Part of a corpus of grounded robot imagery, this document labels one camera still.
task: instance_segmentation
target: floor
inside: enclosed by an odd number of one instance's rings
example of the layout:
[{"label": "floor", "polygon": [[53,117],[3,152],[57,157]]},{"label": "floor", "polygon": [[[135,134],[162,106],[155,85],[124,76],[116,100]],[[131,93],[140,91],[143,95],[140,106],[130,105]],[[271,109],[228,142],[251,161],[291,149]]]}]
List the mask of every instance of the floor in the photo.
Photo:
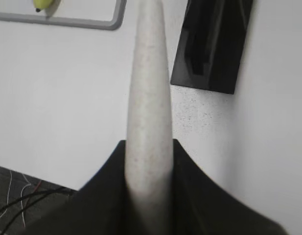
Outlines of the floor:
[{"label": "floor", "polygon": [[[26,177],[28,181],[32,184],[32,186],[27,187],[24,190],[23,192],[24,195],[31,193],[34,190],[35,186],[40,181],[39,179],[32,178],[30,176],[26,176]],[[0,208],[6,204],[9,183],[10,183],[10,171],[8,169],[0,167]],[[12,171],[12,184],[9,193],[9,202],[12,202],[20,198],[21,190],[27,184],[28,184],[27,181],[24,179],[21,173]],[[42,181],[41,186],[39,187],[39,191],[47,190],[47,189],[56,189],[58,187],[59,187],[58,185]],[[47,197],[46,199],[42,200],[38,204],[28,209],[28,211],[26,211],[25,213],[26,225],[40,219],[41,216],[43,216],[45,213],[65,203],[65,201],[67,200],[69,200],[69,196],[65,196],[61,194],[53,194]],[[20,203],[9,208],[6,214],[0,219],[0,230],[3,230],[5,225],[20,210],[21,210]],[[24,225],[22,222],[22,217],[19,216],[12,224],[12,226],[9,228],[6,234],[16,235],[23,229],[24,229]]]}]

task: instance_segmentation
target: white cone-shaped object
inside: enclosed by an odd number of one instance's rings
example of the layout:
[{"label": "white cone-shaped object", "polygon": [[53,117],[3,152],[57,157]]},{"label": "white cone-shaped object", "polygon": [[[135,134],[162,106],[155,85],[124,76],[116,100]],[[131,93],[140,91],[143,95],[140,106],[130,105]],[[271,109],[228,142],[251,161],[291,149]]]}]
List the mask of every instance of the white cone-shaped object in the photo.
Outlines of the white cone-shaped object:
[{"label": "white cone-shaped object", "polygon": [[129,98],[125,179],[131,209],[147,234],[170,233],[172,170],[163,4],[160,0],[142,0]]}]

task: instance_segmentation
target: wire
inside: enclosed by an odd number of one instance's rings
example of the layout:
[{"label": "wire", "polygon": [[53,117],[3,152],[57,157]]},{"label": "wire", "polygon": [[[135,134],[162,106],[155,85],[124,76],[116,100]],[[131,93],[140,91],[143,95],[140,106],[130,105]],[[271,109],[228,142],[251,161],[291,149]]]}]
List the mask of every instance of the wire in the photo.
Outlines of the wire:
[{"label": "wire", "polygon": [[35,204],[37,204],[38,202],[42,201],[44,198],[50,196],[53,193],[59,192],[60,190],[62,190],[64,187],[60,187],[56,190],[54,190],[54,192],[51,193],[47,193],[46,195],[40,197],[39,199],[35,200],[34,202],[32,202],[31,204],[29,204],[28,206],[26,206],[24,209],[22,209],[21,211],[19,211],[17,214],[15,214],[15,216],[9,221],[9,223],[6,225],[6,227],[4,228],[4,230],[1,232],[0,235],[4,235],[5,232],[9,229],[9,227],[12,225],[12,223],[17,219],[17,217],[24,212],[25,210],[29,209],[30,207],[34,206]]},{"label": "wire", "polygon": [[[9,170],[9,173],[10,173],[10,181],[9,181],[9,187],[8,187],[8,192],[7,192],[6,205],[8,205],[8,203],[9,203],[9,192],[10,192],[10,188],[11,188],[12,181],[13,181],[13,174],[12,174],[12,171]],[[8,207],[7,207],[6,210],[3,212],[3,214],[0,215],[0,219],[2,219],[2,217],[6,214],[7,210],[8,210]]]},{"label": "wire", "polygon": [[[30,183],[30,181],[28,181],[27,177],[26,177],[24,174],[22,174],[22,175],[23,175],[23,178],[27,181],[28,184],[26,184],[26,185],[23,187],[23,189],[22,189],[22,191],[21,191],[21,193],[20,193],[20,197],[23,197],[23,191],[24,191],[27,187],[30,187],[30,186],[32,185],[32,184]],[[20,204],[21,204],[22,209],[23,209],[23,201],[22,201],[22,200],[20,201]],[[25,227],[24,213],[22,213],[22,219],[23,219],[23,226]]]},{"label": "wire", "polygon": [[61,188],[58,188],[58,189],[52,189],[52,190],[45,190],[45,191],[40,191],[40,192],[35,192],[35,193],[32,193],[32,194],[28,194],[26,196],[23,196],[21,198],[18,198],[16,199],[15,201],[3,206],[1,209],[0,209],[0,213],[2,211],[4,211],[5,209],[19,203],[20,201],[24,200],[24,199],[27,199],[29,197],[33,197],[33,196],[38,196],[38,195],[43,195],[43,194],[48,194],[48,193],[60,193],[60,194],[72,194],[71,192],[67,191],[67,190],[64,190],[63,187]]},{"label": "wire", "polygon": [[[41,183],[42,183],[42,180],[39,181],[39,183],[36,185],[36,187],[34,188],[34,190],[31,193],[35,193],[39,189],[39,187],[41,186]],[[29,197],[26,200],[26,202],[24,203],[24,207],[26,207],[28,205],[30,199],[31,199],[31,197]],[[23,217],[23,225],[25,227],[25,213],[24,212],[22,213],[22,217]]]}]

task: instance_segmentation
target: black cable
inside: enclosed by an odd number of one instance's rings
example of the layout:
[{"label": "black cable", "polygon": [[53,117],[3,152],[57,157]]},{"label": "black cable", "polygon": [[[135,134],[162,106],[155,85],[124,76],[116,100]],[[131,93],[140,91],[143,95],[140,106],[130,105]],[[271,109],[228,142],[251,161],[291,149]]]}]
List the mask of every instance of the black cable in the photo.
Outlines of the black cable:
[{"label": "black cable", "polygon": [[33,201],[32,203],[30,203],[29,205],[27,205],[25,208],[23,208],[21,211],[19,211],[17,214],[15,214],[15,216],[9,221],[9,223],[5,226],[5,228],[2,230],[1,234],[0,235],[4,235],[6,233],[6,231],[9,229],[9,227],[12,225],[12,223],[17,219],[17,217],[19,215],[22,214],[22,212],[24,212],[25,210],[29,209],[30,207],[34,206],[35,204],[37,204],[38,202],[42,201],[43,199],[45,199],[46,197],[54,194],[54,193],[57,193],[59,191],[61,191],[63,189],[63,187],[61,188],[58,188],[58,189],[55,189],[53,190],[53,192],[49,192],[47,193],[46,195],[40,197],[39,199]]},{"label": "black cable", "polygon": [[13,206],[14,204],[26,199],[26,198],[29,198],[29,197],[34,197],[34,196],[38,196],[38,195],[42,195],[42,194],[48,194],[48,193],[61,193],[61,194],[71,194],[71,192],[69,191],[66,191],[64,190],[64,187],[60,187],[58,189],[51,189],[51,190],[45,190],[45,191],[40,191],[40,192],[35,192],[35,193],[31,193],[31,194],[28,194],[26,196],[23,196],[21,198],[18,198],[16,199],[15,201],[3,206],[1,209],[0,209],[0,213],[3,212],[4,210],[6,210],[7,208]]}]

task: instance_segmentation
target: whiteboard frame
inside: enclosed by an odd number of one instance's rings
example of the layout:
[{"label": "whiteboard frame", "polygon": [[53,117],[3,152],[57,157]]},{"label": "whiteboard frame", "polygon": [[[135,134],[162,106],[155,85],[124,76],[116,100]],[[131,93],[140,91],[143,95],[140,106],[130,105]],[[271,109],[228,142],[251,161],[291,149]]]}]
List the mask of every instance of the whiteboard frame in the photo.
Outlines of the whiteboard frame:
[{"label": "whiteboard frame", "polygon": [[86,20],[76,18],[35,16],[0,12],[0,21],[21,22],[31,24],[48,24],[68,27],[91,28],[101,30],[116,30],[121,24],[125,13],[127,0],[116,0],[115,11],[111,21]]}]

